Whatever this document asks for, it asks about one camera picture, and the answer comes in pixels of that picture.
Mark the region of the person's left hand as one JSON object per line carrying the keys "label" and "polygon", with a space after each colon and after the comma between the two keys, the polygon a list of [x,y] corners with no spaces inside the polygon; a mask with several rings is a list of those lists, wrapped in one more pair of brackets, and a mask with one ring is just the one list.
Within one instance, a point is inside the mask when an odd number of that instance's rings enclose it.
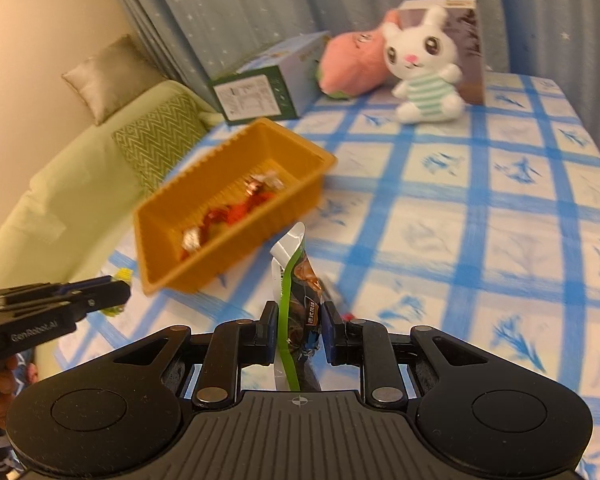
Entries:
{"label": "person's left hand", "polygon": [[12,400],[38,381],[38,367],[31,351],[7,358],[0,367],[0,429],[6,427],[6,416]]}

